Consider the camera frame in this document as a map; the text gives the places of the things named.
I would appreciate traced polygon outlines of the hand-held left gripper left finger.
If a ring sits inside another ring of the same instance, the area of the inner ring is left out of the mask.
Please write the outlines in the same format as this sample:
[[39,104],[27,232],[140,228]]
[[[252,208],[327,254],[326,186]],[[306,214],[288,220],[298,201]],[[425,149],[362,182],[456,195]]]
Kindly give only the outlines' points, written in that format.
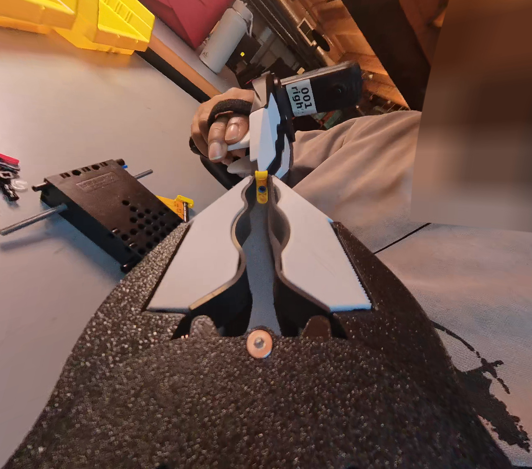
[[191,313],[236,283],[245,256],[236,224],[247,208],[245,177],[195,216],[155,287],[150,312]]

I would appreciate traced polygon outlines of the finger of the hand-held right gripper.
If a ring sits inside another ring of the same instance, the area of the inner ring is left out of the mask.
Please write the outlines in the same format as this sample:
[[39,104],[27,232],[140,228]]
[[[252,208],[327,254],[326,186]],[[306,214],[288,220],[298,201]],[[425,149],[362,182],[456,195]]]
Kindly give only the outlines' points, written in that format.
[[281,121],[276,105],[268,105],[249,115],[249,156],[256,170],[268,171],[274,157],[274,130]]
[[269,175],[286,179],[294,161],[295,132],[290,119],[282,119],[274,130],[274,157],[269,164]]

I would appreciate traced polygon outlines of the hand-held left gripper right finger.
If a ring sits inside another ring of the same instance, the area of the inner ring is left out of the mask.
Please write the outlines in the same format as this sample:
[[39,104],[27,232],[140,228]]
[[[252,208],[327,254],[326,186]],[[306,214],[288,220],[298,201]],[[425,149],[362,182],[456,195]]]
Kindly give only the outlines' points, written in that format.
[[370,310],[333,221],[280,179],[269,176],[268,188],[269,237],[281,282],[325,312]]

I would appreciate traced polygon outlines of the person's right forearm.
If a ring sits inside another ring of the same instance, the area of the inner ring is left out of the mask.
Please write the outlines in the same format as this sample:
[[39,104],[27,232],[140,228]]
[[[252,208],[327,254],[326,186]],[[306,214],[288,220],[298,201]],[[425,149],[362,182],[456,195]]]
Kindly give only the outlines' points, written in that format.
[[410,220],[419,111],[297,132],[285,182],[373,253],[414,231]]

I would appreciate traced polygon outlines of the grey desk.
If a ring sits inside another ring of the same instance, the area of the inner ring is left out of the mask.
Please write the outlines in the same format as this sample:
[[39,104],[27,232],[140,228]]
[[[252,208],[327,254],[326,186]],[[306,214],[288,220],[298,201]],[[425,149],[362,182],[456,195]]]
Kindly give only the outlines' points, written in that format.
[[[1,28],[1,153],[29,189],[1,196],[1,227],[43,211],[44,177],[123,159],[153,193],[224,193],[189,149],[198,102],[138,55],[78,49],[61,36]],[[47,403],[70,351],[122,279],[119,264],[59,216],[1,237],[1,465]]]

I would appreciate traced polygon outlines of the person's right hand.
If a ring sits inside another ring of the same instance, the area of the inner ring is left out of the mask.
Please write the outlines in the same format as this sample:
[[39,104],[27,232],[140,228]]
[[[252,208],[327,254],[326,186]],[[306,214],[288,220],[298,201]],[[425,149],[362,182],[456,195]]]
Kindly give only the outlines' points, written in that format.
[[214,163],[222,162],[228,165],[234,158],[234,155],[228,152],[228,146],[239,142],[248,133],[249,118],[233,112],[222,113],[209,126],[211,110],[218,102],[226,100],[253,102],[254,91],[231,88],[201,103],[191,121],[190,137],[203,156]]

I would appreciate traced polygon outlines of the yellow piece with black pins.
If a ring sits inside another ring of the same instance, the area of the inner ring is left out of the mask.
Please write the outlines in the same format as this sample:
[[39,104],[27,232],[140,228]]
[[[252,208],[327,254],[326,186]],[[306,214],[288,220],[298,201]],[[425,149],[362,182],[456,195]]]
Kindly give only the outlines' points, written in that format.
[[190,220],[190,210],[194,207],[194,201],[190,198],[178,195],[175,199],[170,199],[162,196],[157,198],[165,204],[171,211],[173,211],[179,218],[188,223]]

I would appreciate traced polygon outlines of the white water bottle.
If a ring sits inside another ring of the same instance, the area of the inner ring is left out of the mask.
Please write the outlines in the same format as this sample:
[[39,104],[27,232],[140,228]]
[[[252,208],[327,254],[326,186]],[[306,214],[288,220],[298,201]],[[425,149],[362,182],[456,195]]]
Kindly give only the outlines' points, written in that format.
[[253,13],[246,3],[236,0],[210,33],[199,59],[213,73],[220,73],[245,34],[250,35]]

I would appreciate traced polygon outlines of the person's beige sweatshirt torso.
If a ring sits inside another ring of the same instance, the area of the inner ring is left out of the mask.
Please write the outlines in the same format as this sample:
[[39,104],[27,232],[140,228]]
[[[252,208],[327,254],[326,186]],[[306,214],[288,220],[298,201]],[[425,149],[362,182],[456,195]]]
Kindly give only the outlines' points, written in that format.
[[531,468],[531,233],[419,225],[376,254],[434,323],[493,439]]

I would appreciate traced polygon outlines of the pile of small building pins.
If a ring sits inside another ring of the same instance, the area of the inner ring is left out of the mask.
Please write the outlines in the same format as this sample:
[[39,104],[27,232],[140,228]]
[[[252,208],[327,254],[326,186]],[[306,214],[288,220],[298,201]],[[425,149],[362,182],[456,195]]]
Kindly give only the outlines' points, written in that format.
[[1,193],[8,203],[15,203],[29,184],[20,176],[20,160],[1,153]]

